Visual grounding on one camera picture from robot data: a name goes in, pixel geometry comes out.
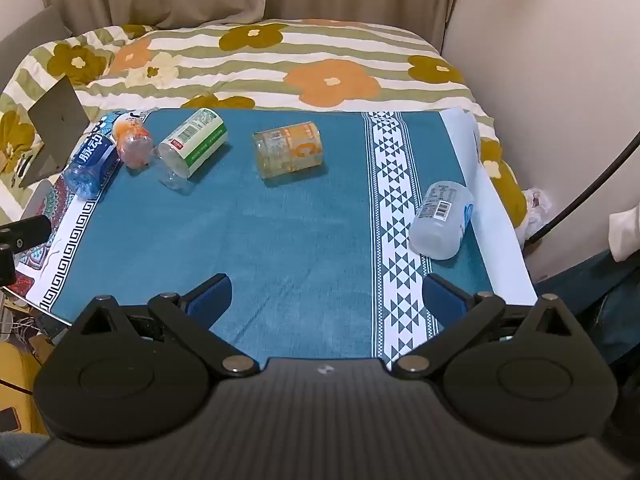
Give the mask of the clear white label cup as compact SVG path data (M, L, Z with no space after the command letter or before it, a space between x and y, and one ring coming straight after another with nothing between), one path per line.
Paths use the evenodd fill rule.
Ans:
M433 260L454 258L473 208L474 197L466 186L452 181L433 183L409 228L411 247Z

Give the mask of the blue label bottle cup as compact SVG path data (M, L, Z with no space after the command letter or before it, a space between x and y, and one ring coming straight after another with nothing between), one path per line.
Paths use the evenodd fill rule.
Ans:
M83 200L98 198L117 166L112 131L121 114L111 112L103 116L87 133L63 171L67 187Z

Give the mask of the orange label small bottle cup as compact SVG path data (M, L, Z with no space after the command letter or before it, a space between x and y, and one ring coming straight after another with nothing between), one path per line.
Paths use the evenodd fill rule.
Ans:
M153 140L141 117L130 114L118 116L112 127L112 137L118 157L126 167L139 170L149 163Z

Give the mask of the green white label cup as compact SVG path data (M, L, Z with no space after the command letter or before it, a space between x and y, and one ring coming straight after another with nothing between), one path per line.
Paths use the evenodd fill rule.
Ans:
M222 118L210 108L200 108L157 145L160 182L185 193L193 175L227 140Z

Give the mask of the orange label yellowish cup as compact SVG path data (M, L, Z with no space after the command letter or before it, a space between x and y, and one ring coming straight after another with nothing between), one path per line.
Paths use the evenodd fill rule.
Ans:
M263 179L323 164L320 131L313 122L259 131L253 134L252 140L256 166Z

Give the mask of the white paper sheet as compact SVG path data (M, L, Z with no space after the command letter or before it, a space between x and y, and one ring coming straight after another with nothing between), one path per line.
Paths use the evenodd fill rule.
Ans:
M439 113L456 153L466 187L474 197L471 218L492 290L508 304L533 306L537 295L529 279L512 222L480 161L480 128L462 108Z

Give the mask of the teal patterned cloth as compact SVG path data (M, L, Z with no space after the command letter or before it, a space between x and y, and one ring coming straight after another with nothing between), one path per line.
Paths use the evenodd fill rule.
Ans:
M222 120L228 141L190 193L154 170L119 169L99 200L73 200L20 295L73 322L98 295L143 304L224 273L231 306L214 331L256 360L391 361L439 331L422 298L426 274L494 292L471 221L452 259L409 244L427 188L465 185L439 113L226 110ZM263 179L253 134L301 122L318 127L323 164Z

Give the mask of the grey headboard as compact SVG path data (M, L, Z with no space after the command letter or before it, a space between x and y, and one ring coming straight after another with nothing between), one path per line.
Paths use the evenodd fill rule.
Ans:
M47 42L66 38L70 38L70 30L53 6L48 6L3 38L0 42L1 90L6 88L17 67L31 50Z

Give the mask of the floral striped bed quilt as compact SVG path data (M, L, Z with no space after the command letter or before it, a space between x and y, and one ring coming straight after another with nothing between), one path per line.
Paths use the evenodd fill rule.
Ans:
M1 88L1 215L32 197L20 180L42 142L28 110L61 78L91 120L153 107L284 110L446 110L472 113L480 158L514 226L524 193L502 157L494 122L461 73L412 32L357 22L265 21L159 30L108 26L27 51Z

